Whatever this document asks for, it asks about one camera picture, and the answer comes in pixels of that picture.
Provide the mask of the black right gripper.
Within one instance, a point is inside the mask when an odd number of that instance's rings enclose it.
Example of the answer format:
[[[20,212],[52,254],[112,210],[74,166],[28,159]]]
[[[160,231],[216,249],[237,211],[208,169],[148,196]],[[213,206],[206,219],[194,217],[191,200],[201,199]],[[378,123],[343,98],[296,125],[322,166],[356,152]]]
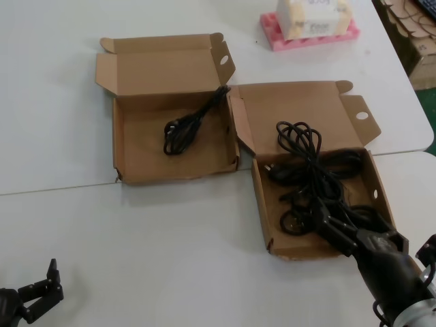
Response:
[[[315,231],[345,256],[356,250],[358,270],[375,302],[386,317],[397,317],[430,299],[431,293],[408,253],[408,240],[381,217],[373,221],[373,229],[357,231],[333,217],[321,200],[315,201]]]

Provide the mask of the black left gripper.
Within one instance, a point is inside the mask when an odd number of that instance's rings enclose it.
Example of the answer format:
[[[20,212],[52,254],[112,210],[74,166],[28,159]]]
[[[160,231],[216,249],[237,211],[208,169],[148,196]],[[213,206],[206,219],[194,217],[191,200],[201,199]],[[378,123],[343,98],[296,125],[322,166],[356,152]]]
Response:
[[[51,259],[46,279],[18,289],[1,288],[1,327],[17,327],[23,318],[34,323],[64,299],[57,260]]]

